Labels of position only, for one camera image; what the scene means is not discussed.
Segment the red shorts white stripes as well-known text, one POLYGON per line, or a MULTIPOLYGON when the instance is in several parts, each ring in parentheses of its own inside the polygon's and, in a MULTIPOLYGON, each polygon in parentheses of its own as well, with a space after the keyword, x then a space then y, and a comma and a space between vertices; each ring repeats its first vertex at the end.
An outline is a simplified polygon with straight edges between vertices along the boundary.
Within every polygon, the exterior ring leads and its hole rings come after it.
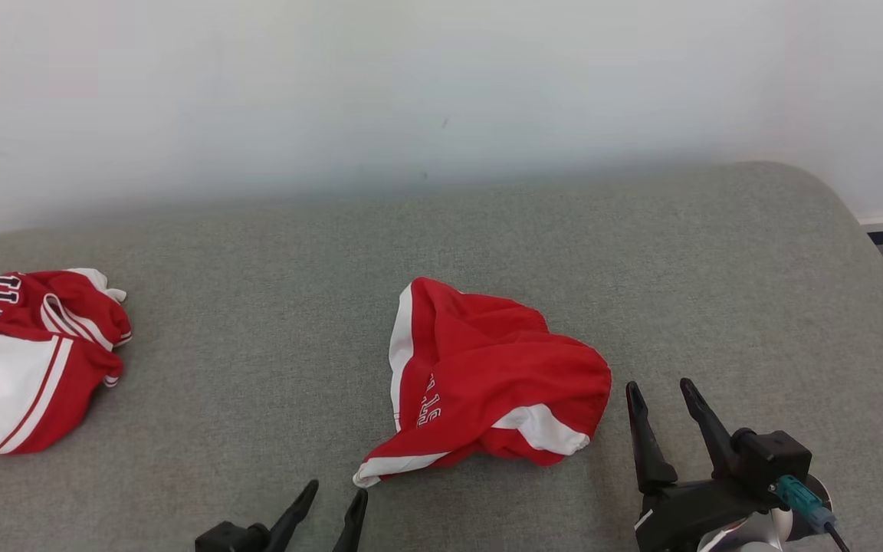
POLYGON ((606 360, 539 311, 431 278, 400 294, 388 361, 395 435, 355 471, 361 488, 475 454, 550 467, 591 443, 612 384, 606 360))

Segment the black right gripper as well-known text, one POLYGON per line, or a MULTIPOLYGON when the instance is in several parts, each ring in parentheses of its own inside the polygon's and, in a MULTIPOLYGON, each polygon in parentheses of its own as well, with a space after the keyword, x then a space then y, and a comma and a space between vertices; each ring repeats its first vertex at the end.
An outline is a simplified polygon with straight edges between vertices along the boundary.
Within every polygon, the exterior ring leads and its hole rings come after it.
POLYGON ((690 378, 680 389, 691 418, 701 430, 711 459, 713 479, 676 485, 677 472, 665 461, 648 419, 648 406, 637 382, 626 384, 625 398, 632 434, 635 478, 642 493, 642 516, 635 525, 640 552, 686 552, 705 534, 778 506, 766 490, 751 491, 728 478, 736 464, 731 436, 690 378))

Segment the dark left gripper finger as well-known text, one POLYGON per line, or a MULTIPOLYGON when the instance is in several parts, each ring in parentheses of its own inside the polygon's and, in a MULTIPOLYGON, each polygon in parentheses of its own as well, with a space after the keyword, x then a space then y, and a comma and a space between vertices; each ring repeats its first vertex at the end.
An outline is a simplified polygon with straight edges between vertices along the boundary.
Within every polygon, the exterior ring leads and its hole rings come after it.
POLYGON ((368 491, 358 489, 350 506, 346 509, 343 517, 343 530, 340 532, 332 552, 359 552, 368 502, 368 491))
POLYGON ((298 524, 307 517, 311 505, 317 495, 319 489, 319 480, 310 480, 301 493, 298 494, 291 506, 284 511, 277 520, 277 523, 271 527, 269 532, 268 544, 262 552, 285 552, 294 532, 297 530, 298 524))

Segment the red basketball jersey white sleeves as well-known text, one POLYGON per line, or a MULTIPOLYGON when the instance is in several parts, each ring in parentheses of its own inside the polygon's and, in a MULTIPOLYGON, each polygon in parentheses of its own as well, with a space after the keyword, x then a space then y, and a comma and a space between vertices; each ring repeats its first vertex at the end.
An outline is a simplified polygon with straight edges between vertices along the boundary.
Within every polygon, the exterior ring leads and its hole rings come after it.
POLYGON ((0 455, 38 453, 118 384, 126 293, 93 268, 0 275, 0 455))

